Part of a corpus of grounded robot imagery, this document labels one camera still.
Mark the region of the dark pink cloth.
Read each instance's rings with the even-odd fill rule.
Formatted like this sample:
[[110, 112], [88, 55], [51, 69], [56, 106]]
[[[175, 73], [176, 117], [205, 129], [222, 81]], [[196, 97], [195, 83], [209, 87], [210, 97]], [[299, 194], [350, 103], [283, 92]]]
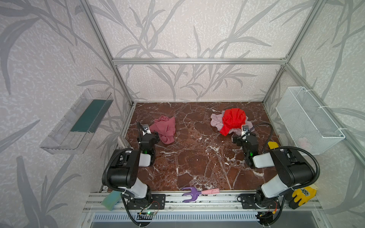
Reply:
[[160, 140], [164, 144], [171, 144], [175, 141], [174, 135], [176, 132], [175, 117], [160, 116], [154, 120], [154, 123], [150, 126], [150, 131], [158, 133]]

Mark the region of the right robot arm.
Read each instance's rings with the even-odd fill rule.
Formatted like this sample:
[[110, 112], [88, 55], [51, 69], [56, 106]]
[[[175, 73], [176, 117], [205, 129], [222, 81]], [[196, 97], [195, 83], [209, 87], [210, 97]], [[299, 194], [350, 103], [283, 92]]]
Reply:
[[302, 148], [278, 146], [259, 154], [258, 140], [254, 135], [234, 135], [232, 142], [242, 148], [244, 161], [250, 168], [274, 167], [276, 169], [277, 175], [256, 190], [254, 199], [257, 202], [272, 200], [285, 195], [290, 190], [308, 187], [320, 176], [318, 161]]

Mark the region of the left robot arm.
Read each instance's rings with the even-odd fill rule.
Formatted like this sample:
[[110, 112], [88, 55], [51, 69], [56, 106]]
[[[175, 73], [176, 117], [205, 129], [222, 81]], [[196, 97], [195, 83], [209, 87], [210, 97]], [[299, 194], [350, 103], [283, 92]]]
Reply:
[[151, 189], [138, 178], [138, 170], [154, 165], [158, 142], [157, 133], [147, 133], [138, 137], [139, 149], [115, 150], [104, 170], [102, 184], [131, 202], [150, 204]]

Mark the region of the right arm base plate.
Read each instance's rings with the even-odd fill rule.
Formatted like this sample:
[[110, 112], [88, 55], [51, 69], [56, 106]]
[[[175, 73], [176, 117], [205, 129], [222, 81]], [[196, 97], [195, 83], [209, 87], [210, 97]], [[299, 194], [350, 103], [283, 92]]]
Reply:
[[241, 203], [243, 209], [277, 210], [281, 208], [281, 203], [277, 197], [266, 198], [259, 193], [240, 194], [236, 200]]

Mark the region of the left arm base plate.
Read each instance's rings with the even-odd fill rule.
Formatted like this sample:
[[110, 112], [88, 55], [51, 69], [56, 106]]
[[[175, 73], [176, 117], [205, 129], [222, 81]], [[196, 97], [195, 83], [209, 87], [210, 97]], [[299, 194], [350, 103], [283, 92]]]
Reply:
[[165, 203], [165, 194], [152, 194], [142, 199], [129, 199], [127, 201], [127, 208], [129, 210], [141, 210], [148, 207], [148, 209], [152, 210], [163, 210]]

